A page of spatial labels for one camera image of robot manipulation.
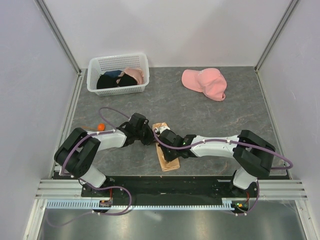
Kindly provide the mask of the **peach cloth napkin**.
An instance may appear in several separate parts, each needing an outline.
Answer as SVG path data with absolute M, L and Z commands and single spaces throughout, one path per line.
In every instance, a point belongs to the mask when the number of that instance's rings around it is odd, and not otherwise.
M 166 130 L 166 129 L 170 129 L 168 127 L 168 125 L 165 122 L 162 123 L 155 123 L 152 125 L 152 129 L 159 129 L 159 130 Z M 156 152 L 157 152 L 157 156 L 158 156 L 158 160 L 159 160 L 159 164 L 161 167 L 161 170 L 163 172 L 167 172 L 167 171 L 172 171 L 172 170 L 176 170 L 180 168 L 180 161 L 178 158 L 175 158 L 172 161 L 166 161 L 165 160 L 165 156 L 164 153 L 161 149 L 161 147 L 159 146 L 159 143 L 156 142 Z

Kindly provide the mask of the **orange handled spoon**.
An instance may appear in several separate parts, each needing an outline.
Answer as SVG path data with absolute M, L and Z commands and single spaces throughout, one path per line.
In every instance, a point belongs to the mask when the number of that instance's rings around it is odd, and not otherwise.
M 99 123 L 97 127 L 82 126 L 81 128 L 91 132 L 103 132 L 106 129 L 106 125 L 104 123 Z

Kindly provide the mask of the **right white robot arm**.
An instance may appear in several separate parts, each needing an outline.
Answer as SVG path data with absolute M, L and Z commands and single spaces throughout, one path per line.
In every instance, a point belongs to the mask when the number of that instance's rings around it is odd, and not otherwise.
M 240 168 L 229 184 L 229 191 L 235 197 L 242 196 L 251 183 L 270 176 L 275 147 L 249 130 L 242 130 L 239 135 L 217 138 L 195 134 L 181 137 L 169 127 L 157 127 L 153 133 L 168 162 L 179 157 L 206 156 L 235 160 Z

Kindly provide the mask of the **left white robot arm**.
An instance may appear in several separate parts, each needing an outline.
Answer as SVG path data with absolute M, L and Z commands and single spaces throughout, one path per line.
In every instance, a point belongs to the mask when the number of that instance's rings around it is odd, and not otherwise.
M 62 175 L 70 174 L 92 186 L 99 197 L 110 191 L 107 177 L 93 166 L 97 152 L 112 148 L 123 148 L 140 141 L 147 146 L 154 141 L 149 120 L 140 113 L 134 113 L 128 121 L 108 131 L 86 131 L 75 128 L 54 154 L 54 160 L 61 166 Z

